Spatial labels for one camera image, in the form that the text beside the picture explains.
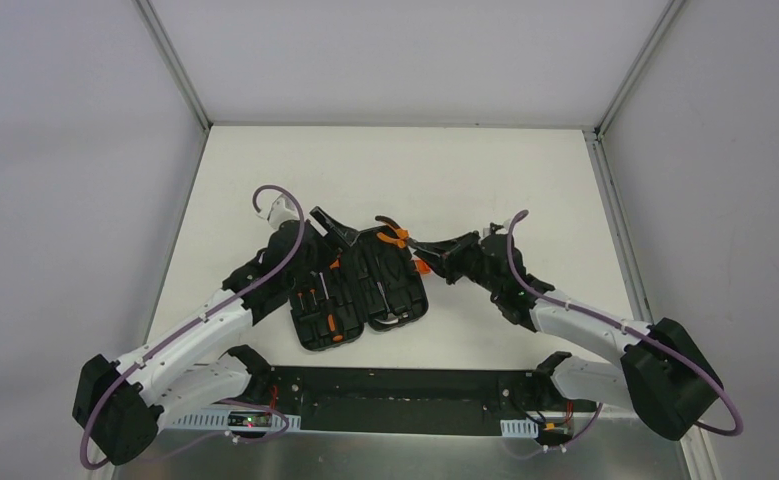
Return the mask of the large orange black screwdriver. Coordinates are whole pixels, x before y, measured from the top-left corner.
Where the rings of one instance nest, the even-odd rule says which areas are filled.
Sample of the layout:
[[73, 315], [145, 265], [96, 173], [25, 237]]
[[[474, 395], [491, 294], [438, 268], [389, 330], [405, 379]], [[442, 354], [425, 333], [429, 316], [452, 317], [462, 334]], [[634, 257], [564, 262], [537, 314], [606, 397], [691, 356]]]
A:
[[327, 280], [328, 285], [328, 297], [334, 298], [337, 302], [340, 302], [342, 299], [343, 278], [341, 276], [340, 266], [340, 259], [337, 258], [328, 267], [327, 273], [325, 274], [325, 279]]

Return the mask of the orange handled pliers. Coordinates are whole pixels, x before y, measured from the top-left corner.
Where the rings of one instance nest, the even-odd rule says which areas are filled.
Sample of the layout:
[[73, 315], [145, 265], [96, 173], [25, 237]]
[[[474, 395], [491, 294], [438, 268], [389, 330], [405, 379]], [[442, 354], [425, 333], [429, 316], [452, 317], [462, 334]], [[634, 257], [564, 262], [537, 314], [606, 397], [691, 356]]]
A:
[[399, 249], [404, 249], [409, 246], [411, 241], [409, 232], [406, 229], [403, 229], [395, 220], [384, 215], [376, 215], [374, 219], [389, 229], [389, 233], [386, 233], [383, 230], [378, 231], [376, 233], [378, 240]]

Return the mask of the black plastic tool case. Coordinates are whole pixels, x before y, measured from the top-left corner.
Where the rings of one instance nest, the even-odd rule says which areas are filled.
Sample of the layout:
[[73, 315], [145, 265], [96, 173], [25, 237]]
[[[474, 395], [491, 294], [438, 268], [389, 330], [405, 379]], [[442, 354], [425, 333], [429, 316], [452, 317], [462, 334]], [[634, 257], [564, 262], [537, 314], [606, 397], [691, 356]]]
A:
[[[407, 248], [399, 249], [378, 240], [376, 233], [380, 230], [389, 233], [389, 229], [381, 223], [360, 231], [356, 247], [346, 252], [337, 252], [334, 258], [334, 261], [340, 259], [343, 278], [341, 301], [331, 298], [336, 322], [344, 335], [341, 343], [331, 340], [319, 279], [319, 273], [322, 272], [325, 277], [328, 267], [334, 261], [322, 270], [311, 273], [290, 295], [290, 313], [295, 333], [300, 345], [306, 350], [315, 352], [350, 343], [358, 339], [365, 329], [372, 329], [368, 320], [373, 280], [383, 283], [393, 307], [404, 305], [412, 312], [415, 321], [428, 312], [429, 301], [422, 281], [421, 263], [410, 252], [411, 241]], [[316, 290], [318, 309], [312, 306], [310, 289]], [[303, 293], [305, 313], [300, 311], [298, 292]]]

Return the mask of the hammer with black handle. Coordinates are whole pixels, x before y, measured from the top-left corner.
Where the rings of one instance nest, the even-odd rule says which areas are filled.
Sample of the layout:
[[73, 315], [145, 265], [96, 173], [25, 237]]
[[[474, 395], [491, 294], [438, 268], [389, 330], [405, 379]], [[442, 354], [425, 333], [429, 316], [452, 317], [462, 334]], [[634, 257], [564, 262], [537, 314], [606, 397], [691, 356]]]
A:
[[372, 299], [368, 325], [376, 331], [388, 331], [415, 321], [412, 312], [404, 305], [393, 307], [387, 289], [380, 280], [371, 282]]

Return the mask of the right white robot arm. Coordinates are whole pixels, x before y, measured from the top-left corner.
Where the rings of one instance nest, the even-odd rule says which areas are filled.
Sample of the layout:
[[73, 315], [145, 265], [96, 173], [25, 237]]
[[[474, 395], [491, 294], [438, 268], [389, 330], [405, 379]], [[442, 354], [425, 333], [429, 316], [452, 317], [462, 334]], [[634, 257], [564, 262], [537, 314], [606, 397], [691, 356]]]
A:
[[533, 371], [534, 400], [548, 410], [587, 400], [633, 411], [654, 433], [679, 440], [718, 400], [723, 384], [686, 329], [665, 318], [629, 322], [592, 310], [528, 272], [498, 226], [436, 242], [413, 241], [415, 255], [453, 284], [485, 289], [512, 324], [558, 337], [596, 355], [555, 352]]

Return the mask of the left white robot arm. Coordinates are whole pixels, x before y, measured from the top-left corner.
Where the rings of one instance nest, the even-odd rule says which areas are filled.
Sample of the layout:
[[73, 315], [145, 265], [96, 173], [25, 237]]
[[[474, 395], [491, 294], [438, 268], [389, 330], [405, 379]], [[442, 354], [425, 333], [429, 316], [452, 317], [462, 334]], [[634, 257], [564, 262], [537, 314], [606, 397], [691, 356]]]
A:
[[294, 207], [273, 208], [267, 219], [267, 245], [195, 313], [114, 360], [97, 354], [84, 363], [72, 417], [83, 429], [85, 468], [139, 458], [167, 425], [195, 409], [233, 397], [253, 405], [268, 396], [268, 362], [226, 340], [293, 300], [359, 234], [319, 207], [306, 218]]

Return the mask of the flat screwdriver in case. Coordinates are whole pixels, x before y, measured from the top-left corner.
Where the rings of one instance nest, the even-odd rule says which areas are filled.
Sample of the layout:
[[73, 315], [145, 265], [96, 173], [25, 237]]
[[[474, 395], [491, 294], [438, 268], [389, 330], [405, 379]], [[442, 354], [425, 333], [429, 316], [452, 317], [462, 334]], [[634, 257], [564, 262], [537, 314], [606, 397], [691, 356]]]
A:
[[327, 324], [331, 334], [331, 340], [334, 343], [341, 343], [344, 340], [344, 335], [336, 322], [333, 301], [330, 297], [329, 290], [326, 284], [326, 279], [322, 272], [319, 273], [319, 279], [320, 279], [320, 283], [324, 295], [324, 309], [326, 310], [327, 313]]

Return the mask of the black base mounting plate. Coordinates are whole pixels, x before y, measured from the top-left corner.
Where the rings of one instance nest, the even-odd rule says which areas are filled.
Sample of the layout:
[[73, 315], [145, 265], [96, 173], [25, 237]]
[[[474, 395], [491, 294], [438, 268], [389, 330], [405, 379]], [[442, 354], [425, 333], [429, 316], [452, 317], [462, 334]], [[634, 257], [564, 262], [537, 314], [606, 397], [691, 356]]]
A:
[[240, 403], [300, 415], [300, 431], [501, 436], [500, 421], [590, 413], [526, 370], [277, 366]]

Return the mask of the aluminium frame rail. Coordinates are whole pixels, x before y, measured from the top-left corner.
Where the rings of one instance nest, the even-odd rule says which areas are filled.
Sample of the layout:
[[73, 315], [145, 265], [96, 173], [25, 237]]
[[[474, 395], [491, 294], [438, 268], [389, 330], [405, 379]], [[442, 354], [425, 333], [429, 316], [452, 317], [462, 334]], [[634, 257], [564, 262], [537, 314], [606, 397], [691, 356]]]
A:
[[[247, 394], [268, 372], [250, 374], [210, 366], [184, 373], [169, 383], [147, 385], [135, 379], [129, 383], [146, 403], [156, 405], [155, 418], [164, 420]], [[651, 429], [669, 438], [681, 436], [717, 398], [700, 377], [670, 374], [664, 369], [646, 373], [614, 370], [606, 377], [601, 371], [592, 372], [587, 364], [561, 364], [557, 370], [538, 368], [532, 372], [541, 375], [566, 400], [590, 400], [597, 405], [630, 409]]]

